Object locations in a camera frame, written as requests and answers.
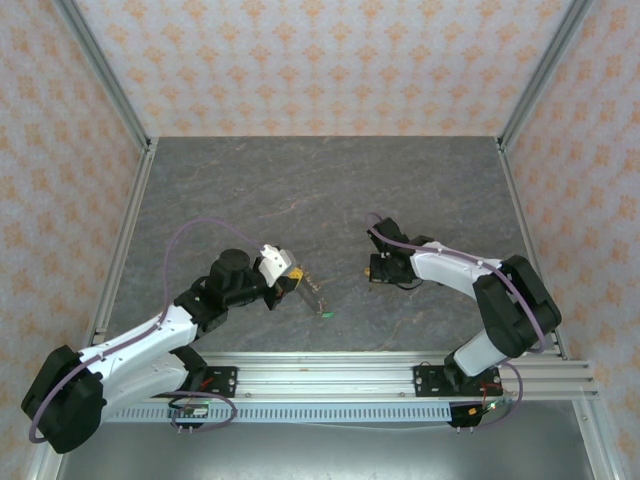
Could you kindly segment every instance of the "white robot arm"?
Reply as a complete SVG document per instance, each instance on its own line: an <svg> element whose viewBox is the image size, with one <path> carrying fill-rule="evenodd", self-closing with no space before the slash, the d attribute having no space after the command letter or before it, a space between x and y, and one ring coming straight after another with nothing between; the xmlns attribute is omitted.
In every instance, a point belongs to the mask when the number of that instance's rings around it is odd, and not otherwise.
<svg viewBox="0 0 640 480"><path fill-rule="evenodd" d="M523 257L486 259L457 252L429 237L409 241L390 218L380 219L368 233L379 252L371 255L369 281L398 285L430 280L478 302L485 329L444 362L441 380L456 391L477 381L479 375L503 360L519 357L532 348L539 340L533 322L548 334L562 320L551 296ZM533 321L514 301L496 271L521 294L535 316Z"/></svg>
<svg viewBox="0 0 640 480"><path fill-rule="evenodd" d="M66 345L54 350L22 401L22 410L33 420L61 379L86 362L46 405L38 422L56 452L66 453L125 407L166 392L197 390L207 364L188 345L222 325L229 308L264 299L273 310L302 281L290 252L265 245L261 254L250 267L245 252L222 252L210 274L180 294L162 322L154 317L78 352ZM87 362L93 358L99 360Z"/></svg>

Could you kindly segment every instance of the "orange patterned wallpaper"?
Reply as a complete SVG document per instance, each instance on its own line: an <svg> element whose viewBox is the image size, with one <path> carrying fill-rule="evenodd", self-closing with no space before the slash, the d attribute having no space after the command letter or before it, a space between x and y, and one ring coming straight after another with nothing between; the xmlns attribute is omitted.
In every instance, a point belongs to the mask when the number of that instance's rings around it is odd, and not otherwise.
<svg viewBox="0 0 640 480"><path fill-rule="evenodd" d="M497 135L570 0L80 0L147 132Z"/></svg>
<svg viewBox="0 0 640 480"><path fill-rule="evenodd" d="M640 3L600 0L510 163L576 357L640 478Z"/></svg>
<svg viewBox="0 0 640 480"><path fill-rule="evenodd" d="M75 348L139 152L51 0L0 4L0 477L25 478L22 397Z"/></svg>

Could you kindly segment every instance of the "purple cable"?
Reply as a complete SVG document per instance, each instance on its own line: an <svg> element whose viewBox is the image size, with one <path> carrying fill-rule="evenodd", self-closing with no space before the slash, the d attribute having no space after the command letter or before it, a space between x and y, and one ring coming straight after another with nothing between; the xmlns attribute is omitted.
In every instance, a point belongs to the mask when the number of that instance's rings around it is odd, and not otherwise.
<svg viewBox="0 0 640 480"><path fill-rule="evenodd" d="M513 412L516 411L516 409L518 408L518 406L522 402L522 396L524 395L524 382L522 381L522 375L520 375L520 372L518 371L518 369L516 367L514 367L511 363L509 363L507 361L504 361L504 362L502 362L502 365L505 365L505 366L509 367L511 370L513 370L513 373L516 374L516 378L518 379L518 398L516 398L516 401L513 404L513 408L511 410L509 410L506 415L504 415L503 417L498 418L497 420L494 420L491 423L487 423L487 424L484 424L484 425L478 425L477 427L473 427L474 430L478 430L480 428L484 429L484 428L493 427L493 426L501 423L509 415L513 415ZM459 402L459 403L453 403L452 406L454 406L454 407L462 407L464 405L469 405L469 404L476 405L477 403L478 402Z"/></svg>
<svg viewBox="0 0 640 480"><path fill-rule="evenodd" d="M472 263L474 265L478 264L478 260L476 258L472 257L471 255L467 255L466 253L458 252L456 250L446 250L446 249L439 250L439 249L433 248L433 247L424 247L424 246L421 246L421 245L409 245L408 243L396 242L395 240L391 240L390 238L383 237L375 228L373 228L374 225L369 223L369 217L370 216L375 216L377 218L381 218L380 215L378 215L375 212L367 213L365 215L365 217L364 217L365 223L367 225L367 229L369 231L371 231L371 233L373 233L380 240L382 240L385 243L388 243L389 245L393 245L393 246L401 247L401 248L409 248L411 250L419 250L421 252L428 252L428 253L436 253L436 254L439 254L439 255L446 255L446 256L449 256L449 257L462 258L463 260L466 260L466 261L468 261L468 262L470 262L470 263ZM509 280L507 278L507 276L504 273L502 273L500 270L498 270L496 267L494 267L493 265L489 265L488 263L484 263L484 262L482 263L482 267L486 268L491 273L495 274L496 277L498 277L500 279L500 281L505 284L505 286L509 289L509 291L513 294L513 296L516 297L516 300L518 301L518 303L522 307L522 310L524 310L524 313L527 316L527 318L529 319L529 322L531 322L531 326L533 327L533 330L536 332L536 336L538 337L538 342L540 342L540 346L538 348L532 348L529 351L533 352L533 353L542 353L542 352L544 352L546 350L546 348L547 348L547 342L546 342L546 340L544 338L544 333L542 333L542 330L540 329L540 325L538 325L538 321L536 320L535 315L531 311L531 308L529 307L529 305L525 301L525 299L522 296L522 294L518 291L518 289L511 282L511 280Z"/></svg>
<svg viewBox="0 0 640 480"><path fill-rule="evenodd" d="M56 384L56 386L51 389L49 394L45 397L43 402L38 407L38 410L36 410L36 414L33 416L33 421L31 422L31 426L29 427L29 441L31 441L31 443L44 443L44 442L46 442L46 438L37 437L36 436L36 430L38 428L38 425L40 424L40 420L42 419L42 415L44 415L45 410L47 409L47 407L49 406L51 401L54 399L54 397L60 392L60 390L62 390L65 387L65 385L67 383L69 383L73 378L76 377L76 375L78 375L82 370L84 370L88 366L93 365L97 361L99 361L99 360L101 360L101 359L103 359L103 358L105 358L105 357L107 357L109 355L112 355L112 354L122 350L123 348L126 348L126 347L128 347L130 345L133 345L136 342L139 342L143 338L146 338L149 335L151 335L160 325L162 325L162 323L164 322L165 318L167 317L167 312L169 311L169 305L171 305L171 300L169 299L169 258L171 256L171 252L173 251L173 248L175 247L176 242L178 241L178 238L180 237L180 235L182 235L186 230L190 229L194 225L198 225L200 223L215 223L216 225L220 225L222 227L225 227L227 230L232 231L238 237L242 238L245 242L249 243L251 246L257 248L258 250L262 250L262 245L260 245L258 242L256 242L255 240L250 239L244 233L242 233L240 230L238 230L237 228L233 227L232 225L229 225L228 223L224 222L223 220L220 220L220 219L217 219L217 218L213 218L213 217L196 218L194 220L191 220L190 222L185 223L182 227L180 227L178 229L178 231L173 235L171 240L169 241L169 246L167 247L167 250L166 250L166 252L164 254L164 264L163 264L163 268L162 268L162 279L163 279L163 288L164 288L164 296L163 296L164 297L163 298L164 305L162 307L162 313L160 314L160 317L158 318L158 321L156 323L154 323L153 325L151 325L144 332L140 333L139 335L136 335L133 338L130 338L126 342L123 342L120 345L116 345L116 346L113 346L113 347L105 350L101 355L94 355L90 359L85 360L80 365L78 365L73 370L71 370L67 375L65 375L64 378L62 380L60 380ZM203 396L203 395L195 395L196 393L202 393L202 392L187 392L187 393L190 393L191 396ZM231 416L231 419L229 420L229 422L231 420L233 420L233 418L235 418L235 413Z"/></svg>
<svg viewBox="0 0 640 480"><path fill-rule="evenodd" d="M213 398L215 400L222 400L223 402L225 402L227 405L229 405L231 407L231 415L229 415L229 418L227 418L223 422L218 422L218 423L214 423L213 425L209 425L208 427L199 427L199 428L193 430L194 433L210 432L211 430L216 430L218 428L226 427L231 422L233 422L234 418L236 418L238 416L238 407L236 407L235 403L233 403L227 397L223 397L222 395L218 395L218 394L215 394L215 393L209 393L209 392L186 392L186 391L183 391L183 390L177 390L175 392L171 392L171 394L172 395L184 395L184 396L187 396L187 397ZM171 415L171 426L173 428L176 428L176 429L180 428L179 425L176 423L176 417L178 416L178 414L180 412L184 411L185 408L187 408L187 405L184 405L182 408L174 411L173 414Z"/></svg>

